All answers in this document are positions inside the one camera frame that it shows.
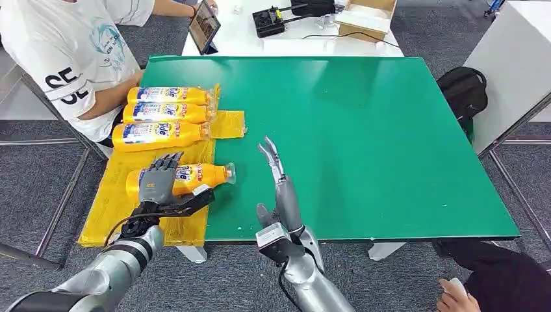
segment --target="green table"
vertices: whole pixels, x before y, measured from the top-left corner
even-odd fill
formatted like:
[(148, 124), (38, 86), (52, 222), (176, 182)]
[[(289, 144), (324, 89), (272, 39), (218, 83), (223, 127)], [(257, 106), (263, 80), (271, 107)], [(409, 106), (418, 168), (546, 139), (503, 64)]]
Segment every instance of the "green table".
[(245, 138), (218, 140), (206, 241), (251, 242), (274, 182), (268, 135), (321, 241), (511, 239), (519, 231), (421, 58), (154, 57), (143, 86), (222, 86)]

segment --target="black pants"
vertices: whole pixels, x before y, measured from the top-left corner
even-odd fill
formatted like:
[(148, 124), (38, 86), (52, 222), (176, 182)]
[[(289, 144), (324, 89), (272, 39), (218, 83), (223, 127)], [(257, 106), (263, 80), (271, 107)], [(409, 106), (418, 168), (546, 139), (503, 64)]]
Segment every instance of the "black pants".
[(473, 271), (465, 287), (481, 312), (551, 311), (551, 275), (534, 259), (484, 242), (442, 242), (456, 263)]
[(115, 126), (122, 123), (122, 112), (124, 109), (122, 109), (117, 116), (115, 116), (115, 119), (113, 120), (113, 125), (111, 126), (111, 132), (109, 133), (109, 136), (102, 141), (99, 141), (98, 144), (101, 144), (103, 146), (106, 146), (108, 148), (113, 148), (113, 130), (115, 129)]

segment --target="yellow plastic sheet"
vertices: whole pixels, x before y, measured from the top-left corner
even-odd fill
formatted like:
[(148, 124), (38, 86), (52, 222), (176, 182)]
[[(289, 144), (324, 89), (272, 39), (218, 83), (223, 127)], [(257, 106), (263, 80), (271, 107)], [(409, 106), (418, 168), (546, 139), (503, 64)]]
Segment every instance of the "yellow plastic sheet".
[[(244, 112), (218, 111), (212, 124), (214, 138), (240, 138), (244, 136)], [(187, 148), (164, 148), (153, 151), (121, 153), (113, 151), (103, 178), (99, 183), (96, 198), (88, 213), (83, 231), (77, 241), (84, 247), (102, 246), (107, 234), (119, 220), (130, 216), (138, 202), (126, 195), (126, 177), (130, 171), (148, 167), (151, 162), (167, 153), (184, 151), (180, 163), (212, 163), (215, 140), (201, 141)], [(205, 207), (192, 216), (162, 218), (165, 246), (203, 246), (209, 208)]]
[(216, 119), (211, 125), (213, 138), (242, 138), (247, 129), (245, 127), (245, 112), (219, 110)]

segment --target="cardboard box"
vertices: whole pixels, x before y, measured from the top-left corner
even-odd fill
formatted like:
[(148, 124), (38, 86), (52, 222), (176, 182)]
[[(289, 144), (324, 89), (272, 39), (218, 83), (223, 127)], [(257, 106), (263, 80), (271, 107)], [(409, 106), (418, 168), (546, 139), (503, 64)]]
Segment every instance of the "cardboard box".
[(339, 34), (364, 41), (377, 42), (384, 39), (391, 29), (396, 0), (350, 0), (344, 10), (337, 14), (335, 21), (340, 25)]

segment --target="person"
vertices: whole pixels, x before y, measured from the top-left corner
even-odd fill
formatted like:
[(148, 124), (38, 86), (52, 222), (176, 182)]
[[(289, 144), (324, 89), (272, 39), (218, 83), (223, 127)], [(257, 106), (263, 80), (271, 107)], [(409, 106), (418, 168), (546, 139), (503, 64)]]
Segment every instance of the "person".
[(192, 17), (196, 10), (172, 0), (4, 0), (0, 34), (62, 117), (112, 148), (127, 93), (142, 78), (115, 23), (143, 26), (152, 14)]
[(534, 259), (476, 240), (436, 242), (437, 254), (449, 256), (472, 273), (467, 296), (445, 279), (436, 308), (440, 312), (531, 311), (551, 307), (551, 275)]

